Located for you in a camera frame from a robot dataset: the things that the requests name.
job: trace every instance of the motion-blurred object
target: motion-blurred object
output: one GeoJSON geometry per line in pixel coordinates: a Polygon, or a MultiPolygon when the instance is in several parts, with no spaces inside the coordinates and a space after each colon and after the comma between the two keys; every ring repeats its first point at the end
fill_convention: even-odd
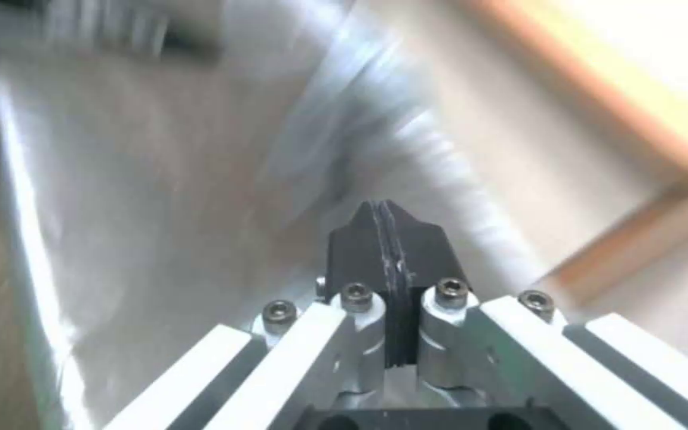
{"type": "Polygon", "coordinates": [[[216,324],[313,302],[328,232],[369,199],[441,223],[480,297],[538,277],[350,3],[171,6],[219,61],[0,49],[0,196],[44,426],[103,427],[216,324]]]}
{"type": "MultiPolygon", "coordinates": [[[[632,46],[638,38],[620,38],[624,33],[615,21],[629,8],[647,11],[654,17],[638,21],[631,28],[636,33],[647,33],[662,11],[682,8],[680,13],[688,14],[688,4],[458,1],[474,16],[494,24],[497,30],[518,42],[532,55],[532,60],[547,65],[549,71],[571,84],[590,103],[600,106],[604,115],[636,134],[643,145],[631,152],[641,152],[645,158],[665,164],[675,177],[667,192],[563,262],[549,277],[562,285],[576,302],[585,302],[686,242],[688,92],[682,85],[666,84],[666,79],[661,79],[665,73],[655,70],[654,62],[629,60],[626,54],[633,49],[628,45],[632,46]],[[603,32],[609,27],[618,33],[614,38],[603,32]]],[[[688,33],[688,27],[681,23],[677,27],[678,38],[688,33]]],[[[653,45],[659,44],[665,42],[653,41],[653,45]]],[[[670,51],[662,52],[668,61],[680,61],[670,51]]]]}

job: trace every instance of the hex socket screw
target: hex socket screw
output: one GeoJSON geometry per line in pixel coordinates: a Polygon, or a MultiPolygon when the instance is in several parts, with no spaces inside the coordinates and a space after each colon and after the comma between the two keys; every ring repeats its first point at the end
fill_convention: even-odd
{"type": "Polygon", "coordinates": [[[554,319],[557,307],[548,294],[537,290],[525,290],[519,294],[517,300],[543,321],[551,323],[554,319]]]}
{"type": "Polygon", "coordinates": [[[469,300],[469,286],[457,278],[442,278],[435,285],[435,302],[445,309],[461,309],[469,300]]]}
{"type": "Polygon", "coordinates": [[[296,319],[296,305],[289,300],[273,300],[262,309],[262,322],[271,334],[284,334],[296,319]]]}
{"type": "Polygon", "coordinates": [[[373,291],[360,282],[344,285],[341,295],[342,308],[347,312],[367,312],[373,305],[373,291]]]}

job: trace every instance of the shiny metal surface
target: shiny metal surface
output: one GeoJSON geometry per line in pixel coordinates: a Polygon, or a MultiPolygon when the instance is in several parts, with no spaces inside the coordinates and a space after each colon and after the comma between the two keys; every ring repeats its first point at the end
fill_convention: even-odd
{"type": "Polygon", "coordinates": [[[259,339],[219,324],[105,428],[202,428],[265,353],[267,348],[259,339]]]}
{"type": "Polygon", "coordinates": [[[307,408],[329,408],[355,373],[353,343],[345,311],[309,305],[204,430],[294,428],[307,408]]]}
{"type": "Polygon", "coordinates": [[[102,427],[216,324],[312,302],[328,232],[364,199],[442,225],[483,299],[535,280],[368,17],[171,6],[213,30],[217,63],[0,51],[0,196],[45,427],[102,427]]]}
{"type": "MultiPolygon", "coordinates": [[[[353,378],[344,382],[342,392],[347,394],[366,394],[366,392],[379,391],[384,389],[384,363],[385,360],[385,333],[387,305],[384,299],[378,294],[373,294],[370,288],[355,291],[363,291],[370,294],[369,309],[361,311],[361,308],[352,308],[345,303],[344,295],[347,285],[342,289],[342,293],[336,294],[331,299],[330,306],[344,310],[355,321],[355,342],[352,348],[357,352],[355,362],[355,375],[353,378]]],[[[355,294],[356,299],[368,294],[355,294]]]]}
{"type": "Polygon", "coordinates": [[[461,332],[467,376],[489,380],[472,385],[499,386],[509,404],[548,405],[568,428],[684,428],[514,297],[471,308],[461,332]]]}
{"type": "Polygon", "coordinates": [[[459,359],[458,353],[466,311],[480,304],[477,297],[469,293],[468,287],[465,288],[462,308],[441,305],[443,301],[438,300],[437,286],[424,291],[421,296],[417,375],[436,388],[480,388],[465,384],[463,374],[466,364],[459,359]]]}

